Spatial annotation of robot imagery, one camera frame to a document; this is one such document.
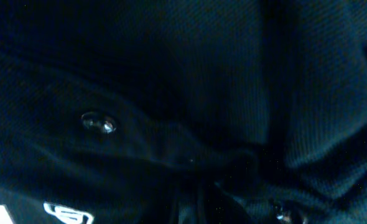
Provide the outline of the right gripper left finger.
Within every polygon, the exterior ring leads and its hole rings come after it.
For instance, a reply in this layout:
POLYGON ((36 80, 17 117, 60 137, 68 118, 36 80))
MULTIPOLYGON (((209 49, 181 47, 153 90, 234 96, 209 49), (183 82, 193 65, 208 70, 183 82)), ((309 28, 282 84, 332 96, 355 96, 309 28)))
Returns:
POLYGON ((178 183, 169 184, 158 193, 153 215, 155 224, 179 224, 180 194, 178 183))

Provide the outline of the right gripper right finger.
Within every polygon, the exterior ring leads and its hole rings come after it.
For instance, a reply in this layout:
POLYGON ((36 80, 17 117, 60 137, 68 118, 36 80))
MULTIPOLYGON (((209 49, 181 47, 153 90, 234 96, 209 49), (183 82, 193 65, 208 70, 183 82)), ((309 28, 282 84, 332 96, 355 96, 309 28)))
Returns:
POLYGON ((206 224, 251 224, 252 220, 238 202, 213 184, 200 184, 197 189, 198 217, 206 224))

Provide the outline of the black t-shirt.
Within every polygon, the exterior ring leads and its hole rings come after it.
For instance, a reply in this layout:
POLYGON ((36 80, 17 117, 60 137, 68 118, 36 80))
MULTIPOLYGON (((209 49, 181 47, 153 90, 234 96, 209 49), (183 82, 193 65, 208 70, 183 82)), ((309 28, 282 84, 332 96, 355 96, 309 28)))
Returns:
POLYGON ((0 223, 367 223, 367 1, 0 0, 0 223))

